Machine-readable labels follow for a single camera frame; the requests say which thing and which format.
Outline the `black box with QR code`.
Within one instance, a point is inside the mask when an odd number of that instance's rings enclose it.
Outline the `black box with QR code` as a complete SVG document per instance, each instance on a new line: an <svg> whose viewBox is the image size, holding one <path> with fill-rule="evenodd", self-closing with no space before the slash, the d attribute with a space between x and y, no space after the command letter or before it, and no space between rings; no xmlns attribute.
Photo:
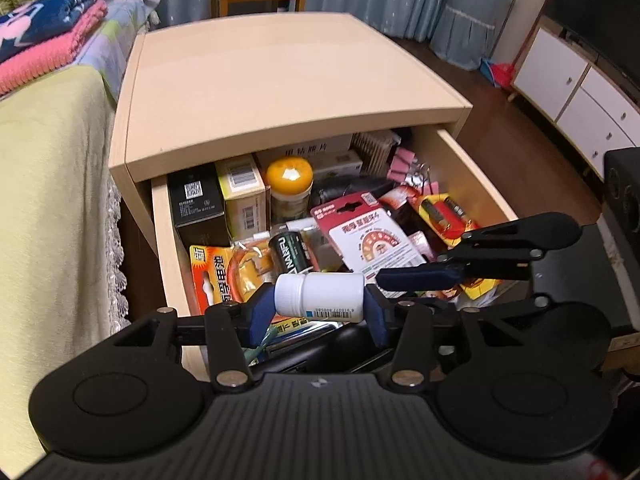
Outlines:
<svg viewBox="0 0 640 480"><path fill-rule="evenodd" d="M171 218L183 245L228 247L224 199L213 162L167 176Z"/></svg>

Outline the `pink binder clips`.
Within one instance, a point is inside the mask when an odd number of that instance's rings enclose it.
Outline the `pink binder clips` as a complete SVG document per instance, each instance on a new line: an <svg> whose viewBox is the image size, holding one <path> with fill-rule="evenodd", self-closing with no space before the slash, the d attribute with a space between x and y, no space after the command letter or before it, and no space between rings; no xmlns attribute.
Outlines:
<svg viewBox="0 0 640 480"><path fill-rule="evenodd" d="M408 148L398 146L390 161L386 178L400 184L410 185L421 195L437 195L439 183L433 179L431 167L421 162Z"/></svg>

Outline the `orange Nanfu battery pack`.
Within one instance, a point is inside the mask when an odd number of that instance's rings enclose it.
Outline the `orange Nanfu battery pack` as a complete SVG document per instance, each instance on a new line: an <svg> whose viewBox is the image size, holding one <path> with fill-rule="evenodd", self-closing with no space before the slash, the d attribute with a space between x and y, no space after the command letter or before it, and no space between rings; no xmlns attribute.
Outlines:
<svg viewBox="0 0 640 480"><path fill-rule="evenodd" d="M226 301L247 302L276 278L268 240L243 240L228 247L190 247L196 301L201 313Z"/></svg>

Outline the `small white box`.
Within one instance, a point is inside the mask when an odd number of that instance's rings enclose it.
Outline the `small white box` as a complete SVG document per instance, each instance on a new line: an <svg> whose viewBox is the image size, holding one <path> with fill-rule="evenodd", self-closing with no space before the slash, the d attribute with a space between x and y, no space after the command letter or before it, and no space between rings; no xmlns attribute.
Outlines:
<svg viewBox="0 0 640 480"><path fill-rule="evenodd" d="M309 163L316 181L358 177L362 169L362 160L354 151L315 154L309 157Z"/></svg>

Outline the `white pill bottle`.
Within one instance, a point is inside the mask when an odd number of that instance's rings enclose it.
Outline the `white pill bottle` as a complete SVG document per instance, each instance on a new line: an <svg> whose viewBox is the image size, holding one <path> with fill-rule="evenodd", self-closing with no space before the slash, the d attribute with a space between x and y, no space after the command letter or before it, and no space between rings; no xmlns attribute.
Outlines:
<svg viewBox="0 0 640 480"><path fill-rule="evenodd" d="M288 318L359 323L365 284L362 274L281 274L274 285L274 306Z"/></svg>

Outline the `red white hanging card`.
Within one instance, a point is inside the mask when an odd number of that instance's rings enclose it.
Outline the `red white hanging card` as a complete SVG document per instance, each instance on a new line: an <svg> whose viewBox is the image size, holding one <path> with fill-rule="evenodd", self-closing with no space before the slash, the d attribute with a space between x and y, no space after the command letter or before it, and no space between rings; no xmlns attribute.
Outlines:
<svg viewBox="0 0 640 480"><path fill-rule="evenodd" d="M375 282L381 269L413 268L425 262L400 226L369 192L352 193L311 209L344 265Z"/></svg>

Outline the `navy patterned blanket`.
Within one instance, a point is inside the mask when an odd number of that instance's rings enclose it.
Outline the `navy patterned blanket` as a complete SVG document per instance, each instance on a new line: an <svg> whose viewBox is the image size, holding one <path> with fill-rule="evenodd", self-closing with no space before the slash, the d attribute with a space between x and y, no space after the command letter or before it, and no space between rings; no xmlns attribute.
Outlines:
<svg viewBox="0 0 640 480"><path fill-rule="evenodd" d="M1 17L1 62L69 32L96 0L35 0Z"/></svg>

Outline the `pink knitted blanket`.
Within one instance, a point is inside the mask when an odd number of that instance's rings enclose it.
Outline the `pink knitted blanket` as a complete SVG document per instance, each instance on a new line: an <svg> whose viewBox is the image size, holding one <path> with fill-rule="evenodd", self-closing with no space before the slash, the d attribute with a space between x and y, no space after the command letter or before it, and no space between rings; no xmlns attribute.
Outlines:
<svg viewBox="0 0 640 480"><path fill-rule="evenodd" d="M104 0L98 0L82 14L78 23L63 35L40 42L1 63L1 95L74 62L107 14Z"/></svg>

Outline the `cotton swab container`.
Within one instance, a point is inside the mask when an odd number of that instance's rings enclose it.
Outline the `cotton swab container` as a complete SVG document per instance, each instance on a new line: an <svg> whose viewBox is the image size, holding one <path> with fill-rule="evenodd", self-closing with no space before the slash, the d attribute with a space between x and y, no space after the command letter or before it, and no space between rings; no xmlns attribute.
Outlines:
<svg viewBox="0 0 640 480"><path fill-rule="evenodd" d="M390 129L360 132L352 137L352 150L362 161L362 171L372 177L385 177L401 137Z"/></svg>

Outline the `white drawer cabinet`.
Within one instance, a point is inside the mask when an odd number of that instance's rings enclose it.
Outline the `white drawer cabinet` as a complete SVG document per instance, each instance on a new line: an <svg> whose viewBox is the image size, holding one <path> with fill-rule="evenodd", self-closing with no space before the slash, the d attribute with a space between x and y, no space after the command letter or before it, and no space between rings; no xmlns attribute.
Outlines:
<svg viewBox="0 0 640 480"><path fill-rule="evenodd" d="M639 105L597 64L597 58L561 37L546 18L535 24L518 56L512 94L524 98L599 177L608 151L639 145Z"/></svg>

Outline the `black gold Nanfu battery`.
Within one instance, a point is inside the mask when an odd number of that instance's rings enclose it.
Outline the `black gold Nanfu battery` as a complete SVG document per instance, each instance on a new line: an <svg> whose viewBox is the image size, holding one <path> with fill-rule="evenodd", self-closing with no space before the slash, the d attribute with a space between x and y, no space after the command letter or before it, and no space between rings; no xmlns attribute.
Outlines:
<svg viewBox="0 0 640 480"><path fill-rule="evenodd" d="M273 235L269 248L279 274L305 274L314 270L307 246L299 232L285 231Z"/></svg>

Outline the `pastel patterned quilt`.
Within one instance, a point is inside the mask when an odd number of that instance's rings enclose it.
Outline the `pastel patterned quilt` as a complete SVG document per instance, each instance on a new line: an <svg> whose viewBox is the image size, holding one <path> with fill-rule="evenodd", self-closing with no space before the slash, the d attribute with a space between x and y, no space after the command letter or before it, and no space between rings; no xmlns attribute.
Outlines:
<svg viewBox="0 0 640 480"><path fill-rule="evenodd" d="M160 0L104 1L105 18L90 34L74 64L93 67L108 94L117 101L134 40L157 22L155 9Z"/></svg>

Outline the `orange lid jar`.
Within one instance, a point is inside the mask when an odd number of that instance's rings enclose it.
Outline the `orange lid jar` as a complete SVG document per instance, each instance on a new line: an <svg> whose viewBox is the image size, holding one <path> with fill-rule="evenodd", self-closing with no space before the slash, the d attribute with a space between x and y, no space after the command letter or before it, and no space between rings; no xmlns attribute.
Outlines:
<svg viewBox="0 0 640 480"><path fill-rule="evenodd" d="M314 185L314 170L306 159L294 156L277 159L267 168L266 179L273 223L306 217Z"/></svg>

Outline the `yellow white medicine box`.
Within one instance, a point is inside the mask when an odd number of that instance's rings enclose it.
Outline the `yellow white medicine box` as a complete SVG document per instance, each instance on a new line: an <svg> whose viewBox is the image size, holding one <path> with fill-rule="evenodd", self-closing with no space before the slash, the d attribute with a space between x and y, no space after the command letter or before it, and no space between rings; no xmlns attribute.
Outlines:
<svg viewBox="0 0 640 480"><path fill-rule="evenodd" d="M232 240L267 229L267 189L251 154L215 162Z"/></svg>

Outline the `beige wooden nightstand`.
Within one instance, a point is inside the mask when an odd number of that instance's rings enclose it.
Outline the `beige wooden nightstand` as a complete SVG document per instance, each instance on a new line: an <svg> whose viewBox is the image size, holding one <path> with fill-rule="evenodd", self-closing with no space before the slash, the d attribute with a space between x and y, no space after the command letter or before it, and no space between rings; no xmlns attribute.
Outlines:
<svg viewBox="0 0 640 480"><path fill-rule="evenodd" d="M213 18L139 36L120 89L111 174L149 243L149 180L206 162L346 133L440 125L471 103L344 13Z"/></svg>

